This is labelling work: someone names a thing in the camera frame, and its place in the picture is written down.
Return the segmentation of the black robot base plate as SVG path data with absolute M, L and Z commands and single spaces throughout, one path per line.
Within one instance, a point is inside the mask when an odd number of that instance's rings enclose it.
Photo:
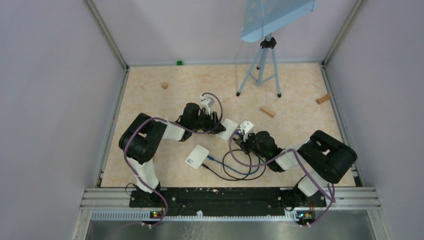
M 320 192 L 307 197 L 281 187 L 168 187 L 158 192 L 160 196 L 133 190 L 129 207 L 158 208 L 168 217 L 194 216 L 198 211 L 206 217 L 263 217 L 327 206 Z

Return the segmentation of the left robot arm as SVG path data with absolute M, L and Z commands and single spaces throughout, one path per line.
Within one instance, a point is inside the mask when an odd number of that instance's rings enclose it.
M 118 146 L 124 160 L 137 178 L 136 189 L 149 207 L 160 202 L 160 182 L 155 174 L 153 157 L 162 140 L 185 142 L 193 133 L 220 134 L 227 130 L 217 112 L 189 102 L 175 122 L 140 113 L 120 137 Z

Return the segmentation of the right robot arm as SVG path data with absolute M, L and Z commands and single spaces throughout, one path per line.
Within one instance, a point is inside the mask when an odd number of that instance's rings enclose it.
M 350 146 L 322 130 L 316 130 L 304 143 L 287 148 L 277 146 L 268 131 L 240 132 L 236 136 L 234 142 L 245 154 L 254 154 L 273 172 L 282 173 L 296 166 L 304 171 L 293 192 L 299 206 L 307 206 L 314 194 L 329 184 L 339 183 L 358 159 Z

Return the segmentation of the white TP-Link switch box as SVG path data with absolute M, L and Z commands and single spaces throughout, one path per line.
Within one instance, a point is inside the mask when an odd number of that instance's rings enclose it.
M 208 157 L 209 153 L 210 151 L 208 149 L 198 144 L 194 147 L 184 162 L 193 169 L 197 170 Z

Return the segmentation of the long white network switch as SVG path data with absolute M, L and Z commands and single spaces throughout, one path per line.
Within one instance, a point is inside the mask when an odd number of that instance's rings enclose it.
M 230 136 L 232 135 L 232 133 L 236 130 L 236 128 L 238 127 L 238 124 L 228 118 L 226 118 L 223 122 L 222 125 L 225 127 L 225 131 L 222 131 L 220 133 L 217 133 L 216 136 L 218 138 L 221 138 L 225 141 L 228 141 L 230 139 Z

